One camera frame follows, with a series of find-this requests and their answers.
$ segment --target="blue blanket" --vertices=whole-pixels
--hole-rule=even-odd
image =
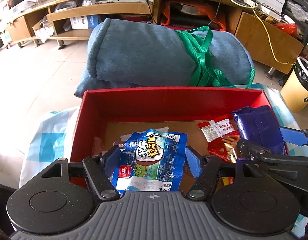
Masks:
[[[244,46],[230,33],[213,35],[213,68],[222,70],[234,85],[247,84],[254,66]],[[78,97],[94,89],[188,86],[196,69],[177,33],[160,25],[107,18],[93,30],[87,50]]]

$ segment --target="white box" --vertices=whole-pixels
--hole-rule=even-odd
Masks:
[[[88,22],[86,16],[78,16],[70,18],[72,29],[79,30],[79,29],[88,29]]]
[[[93,29],[98,25],[97,15],[78,16],[70,18],[73,30]]]

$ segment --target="logo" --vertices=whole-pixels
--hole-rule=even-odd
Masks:
[[[122,165],[118,170],[119,178],[129,178],[131,176],[132,167],[130,165]]]
[[[157,145],[157,138],[154,136],[140,140],[136,149],[136,160],[143,162],[159,161],[162,159],[164,149]]]
[[[152,194],[152,195],[150,195],[150,198],[151,199],[156,199],[156,198],[158,198],[159,196],[158,195],[156,195],[156,194]]]

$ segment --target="dark blue package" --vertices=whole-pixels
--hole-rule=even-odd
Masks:
[[[269,106],[244,107],[232,114],[241,138],[271,149],[273,154],[287,155],[279,125]]]
[[[134,132],[125,143],[112,184],[126,190],[178,190],[185,162],[187,134],[161,133],[154,129]]]

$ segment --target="green strap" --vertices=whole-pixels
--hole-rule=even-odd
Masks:
[[[206,37],[203,39],[199,35],[193,34],[195,31],[207,32]],[[213,33],[208,26],[203,26],[190,31],[176,31],[176,33],[184,43],[192,59],[195,60],[197,64],[197,68],[192,74],[189,86],[234,87],[221,70],[212,68],[212,55],[208,48],[212,42]],[[249,83],[246,88],[249,88],[252,84],[254,75],[255,69],[252,68]]]

